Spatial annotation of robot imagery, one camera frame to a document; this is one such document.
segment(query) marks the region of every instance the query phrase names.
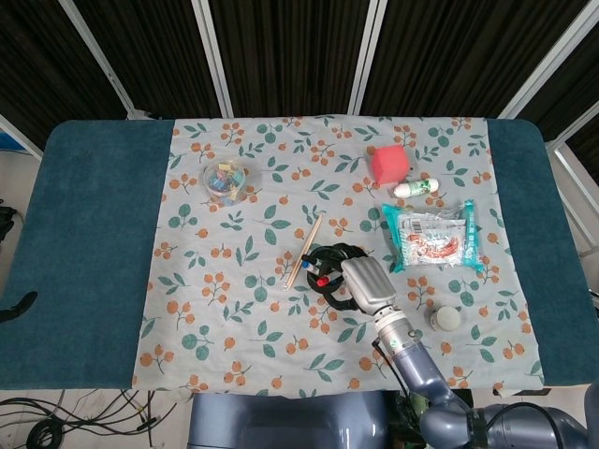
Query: clear plastic container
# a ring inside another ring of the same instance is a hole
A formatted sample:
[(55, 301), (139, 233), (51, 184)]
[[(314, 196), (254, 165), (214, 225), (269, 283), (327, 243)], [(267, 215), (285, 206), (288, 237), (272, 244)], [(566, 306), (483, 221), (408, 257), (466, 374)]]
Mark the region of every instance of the clear plastic container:
[(214, 204), (232, 206), (244, 199), (245, 171), (233, 161), (220, 161), (204, 169), (204, 186)]

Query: floral tablecloth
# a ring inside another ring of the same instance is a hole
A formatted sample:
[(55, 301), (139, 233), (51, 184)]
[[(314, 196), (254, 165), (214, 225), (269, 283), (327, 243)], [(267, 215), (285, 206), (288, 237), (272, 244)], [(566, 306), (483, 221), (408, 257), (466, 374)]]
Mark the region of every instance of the floral tablecloth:
[[(391, 198), (373, 182), (375, 147), (410, 153), (409, 179), (438, 192)], [(383, 203), (416, 210), (476, 206), (484, 270), (409, 268), (389, 274), (402, 307), (451, 386), (540, 388), (537, 343), (497, 196), (487, 124), (469, 118), (355, 116), (178, 120), (148, 281), (136, 388), (291, 398), (396, 389), (373, 351), (371, 318), (335, 311), (299, 275), (283, 284), (321, 212), (318, 244), (364, 248), (388, 268), (395, 253)], [(244, 201), (218, 208), (202, 185), (207, 164), (247, 172)], [(442, 305), (454, 332), (434, 331)]]

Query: floor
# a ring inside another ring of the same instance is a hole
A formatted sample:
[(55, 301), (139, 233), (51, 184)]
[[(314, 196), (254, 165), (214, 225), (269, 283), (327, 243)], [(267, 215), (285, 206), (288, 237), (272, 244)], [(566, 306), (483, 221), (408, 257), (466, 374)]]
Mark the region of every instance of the floor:
[[(5, 199), (5, 205), (17, 209), (26, 220), (26, 210), (29, 197), (33, 189), (35, 177), (39, 164), (36, 159), (28, 155), (0, 152), (0, 198)], [(21, 233), (22, 226), (16, 223), (13, 230), (8, 233), (7, 239), (2, 243), (0, 252), (0, 294), (4, 289), (6, 276), (16, 244)], [(525, 400), (539, 405), (557, 407), (572, 414), (580, 423), (585, 424), (583, 412), (585, 388), (555, 388), (547, 397), (526, 397)], [(475, 406), (484, 407), (493, 403), (513, 403), (522, 401), (521, 397), (497, 398), (490, 391), (475, 390)], [(75, 411), (81, 417), (94, 416), (102, 411), (114, 398), (120, 395), (118, 390), (69, 390), (66, 392), (62, 405), (69, 411)], [(0, 400), (15, 397), (40, 398), (56, 403), (61, 396), (60, 391), (31, 390), (31, 391), (0, 391)], [(145, 404), (146, 392), (140, 392), (136, 399)], [(124, 399), (119, 399), (120, 404), (125, 407), (114, 418), (127, 417), (135, 413), (134, 409), (127, 406)], [(169, 392), (156, 392), (152, 401), (152, 415), (164, 415), (175, 403), (173, 413), (153, 431), (153, 446), (155, 448), (166, 447), (168, 449), (183, 449), (187, 441), (189, 431), (189, 416), (191, 413), (191, 401), (186, 398), (174, 398)], [(13, 413), (10, 416), (0, 416), (0, 449), (14, 449), (22, 446), (27, 439), (29, 430), (33, 427), (28, 421), (36, 418), (22, 412), (22, 406), (2, 407), (0, 413)], [(130, 430), (139, 425), (139, 417), (134, 416), (119, 425), (121, 430)], [(127, 447), (130, 449), (141, 449), (150, 447), (146, 434), (139, 436), (108, 436), (100, 437), (82, 430), (73, 431), (65, 436), (61, 446), (63, 449), (111, 449)]]

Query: table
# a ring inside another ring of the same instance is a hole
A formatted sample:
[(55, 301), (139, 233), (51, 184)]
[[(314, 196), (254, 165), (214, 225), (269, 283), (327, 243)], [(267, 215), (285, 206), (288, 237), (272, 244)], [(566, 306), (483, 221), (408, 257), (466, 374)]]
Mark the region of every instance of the table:
[[(1, 387), (130, 386), (172, 127), (69, 122), (52, 134), (3, 304), (40, 295), (0, 326)], [(545, 383), (588, 383), (599, 331), (540, 134), (491, 120), (489, 141)]]

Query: white bottle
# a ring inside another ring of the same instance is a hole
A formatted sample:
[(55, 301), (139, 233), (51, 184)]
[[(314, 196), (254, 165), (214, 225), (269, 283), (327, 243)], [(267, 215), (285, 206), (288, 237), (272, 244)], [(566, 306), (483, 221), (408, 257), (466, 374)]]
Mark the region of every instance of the white bottle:
[(439, 190), (439, 181), (428, 178), (424, 181), (414, 181), (399, 184), (393, 189), (393, 195), (397, 198), (409, 198), (410, 196), (418, 196), (431, 194)]

